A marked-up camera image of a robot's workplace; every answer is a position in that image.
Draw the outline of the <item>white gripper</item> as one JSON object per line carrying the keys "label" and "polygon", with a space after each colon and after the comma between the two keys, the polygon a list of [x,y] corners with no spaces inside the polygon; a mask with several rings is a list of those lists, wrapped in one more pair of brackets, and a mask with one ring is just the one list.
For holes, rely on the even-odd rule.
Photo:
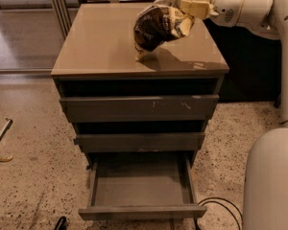
{"label": "white gripper", "polygon": [[[179,0],[179,8],[190,16],[205,20],[210,18],[216,25],[233,27],[237,24],[244,0]],[[188,36],[194,20],[184,18],[179,24],[181,36]]]}

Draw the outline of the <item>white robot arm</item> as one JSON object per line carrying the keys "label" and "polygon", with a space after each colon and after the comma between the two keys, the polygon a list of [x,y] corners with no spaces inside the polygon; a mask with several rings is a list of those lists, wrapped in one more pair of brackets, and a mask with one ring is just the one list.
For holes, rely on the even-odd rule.
{"label": "white robot arm", "polygon": [[288,0],[273,0],[263,16],[281,42],[280,108],[266,103],[221,104],[208,125],[212,133],[196,160],[202,206],[228,202],[209,193],[243,201],[235,222],[216,225],[220,213],[196,224],[204,230],[288,230]]}

